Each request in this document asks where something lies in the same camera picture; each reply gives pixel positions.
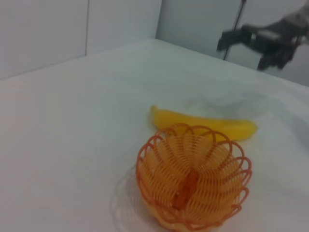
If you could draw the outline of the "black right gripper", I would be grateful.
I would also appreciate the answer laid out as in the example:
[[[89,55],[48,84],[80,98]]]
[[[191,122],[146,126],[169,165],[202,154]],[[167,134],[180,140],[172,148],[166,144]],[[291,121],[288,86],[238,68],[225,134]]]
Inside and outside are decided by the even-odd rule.
[[[260,59],[257,69],[264,71],[270,67],[282,70],[293,59],[297,36],[297,26],[286,20],[259,27],[245,24],[241,29],[226,30],[217,44],[217,52],[227,51],[231,46],[243,43],[254,51],[275,51]]]

